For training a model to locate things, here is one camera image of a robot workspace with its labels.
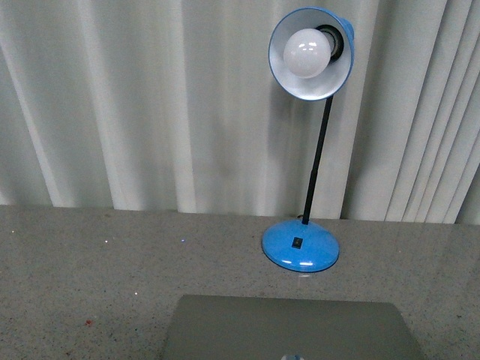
laptop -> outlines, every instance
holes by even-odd
[[[164,360],[425,360],[389,303],[184,295]]]

black lamp stem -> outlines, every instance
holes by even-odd
[[[307,199],[305,200],[305,209],[303,211],[303,218],[301,219],[301,223],[304,225],[308,225],[308,221],[310,220],[310,211],[312,209],[312,202],[314,201],[315,184],[317,183],[318,166],[320,165],[320,158],[322,157],[323,142],[325,141],[327,124],[329,123],[332,101],[333,95],[327,97],[325,109],[323,110],[322,126],[320,128],[320,135],[318,136],[318,143],[316,144],[315,160],[313,160],[310,182],[308,184]]]

bulb socket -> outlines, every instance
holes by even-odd
[[[321,25],[315,29],[322,32],[331,45],[330,61],[334,62],[339,59],[344,51],[344,38],[342,37],[342,34],[331,25]]]

blue lamp shade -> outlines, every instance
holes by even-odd
[[[294,75],[284,61],[287,41],[297,31],[333,26],[343,38],[340,58],[331,61],[327,68],[310,79]],[[271,34],[268,62],[274,78],[291,95],[306,101],[326,99],[340,90],[353,67],[353,27],[345,19],[321,7],[302,7],[286,15]]]

lamp base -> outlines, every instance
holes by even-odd
[[[337,240],[320,225],[287,220],[263,234],[265,255],[282,268],[295,272],[320,272],[335,264],[340,253]]]

